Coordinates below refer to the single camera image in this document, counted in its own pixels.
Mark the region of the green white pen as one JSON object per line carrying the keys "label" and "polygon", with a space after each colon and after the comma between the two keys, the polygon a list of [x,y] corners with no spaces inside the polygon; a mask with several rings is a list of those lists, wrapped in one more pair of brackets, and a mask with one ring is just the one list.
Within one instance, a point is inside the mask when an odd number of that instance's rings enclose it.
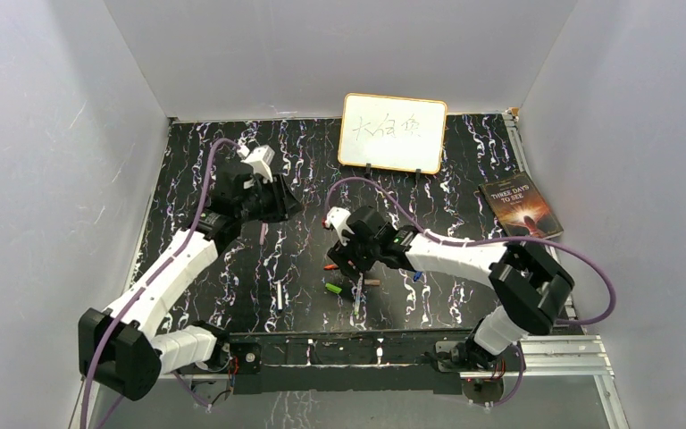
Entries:
{"label": "green white pen", "polygon": [[359,275],[359,279],[356,283],[356,291],[355,291],[355,302],[354,302],[354,316],[358,317],[359,311],[360,311],[360,306],[361,306],[361,297],[362,297],[362,292],[363,292],[363,287],[364,287],[364,275],[361,273]]}

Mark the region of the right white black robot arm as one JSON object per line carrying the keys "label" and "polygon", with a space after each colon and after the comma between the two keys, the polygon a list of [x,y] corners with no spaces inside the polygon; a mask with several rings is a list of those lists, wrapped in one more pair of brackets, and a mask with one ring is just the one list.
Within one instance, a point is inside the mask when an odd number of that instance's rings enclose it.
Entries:
{"label": "right white black robot arm", "polygon": [[495,292],[498,306],[466,340],[436,345],[444,371],[489,370],[509,346],[530,334],[550,334],[575,284],[537,242],[454,240],[414,225],[395,227],[371,206],[354,212],[333,207],[322,225],[338,237],[328,258],[354,281],[381,263],[394,270],[452,275]]}

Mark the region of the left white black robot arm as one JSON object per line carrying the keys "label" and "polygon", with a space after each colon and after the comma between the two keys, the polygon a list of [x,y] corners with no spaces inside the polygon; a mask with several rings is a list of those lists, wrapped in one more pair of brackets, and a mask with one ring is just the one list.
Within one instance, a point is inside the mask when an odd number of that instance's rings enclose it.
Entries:
{"label": "left white black robot arm", "polygon": [[158,332],[191,283],[240,236],[245,223],[282,223],[302,205],[280,173],[253,172],[245,163],[220,167],[194,213],[154,265],[106,309],[80,318],[79,371],[129,400],[146,396],[158,377],[199,364],[220,372],[230,363],[227,335],[204,322]]}

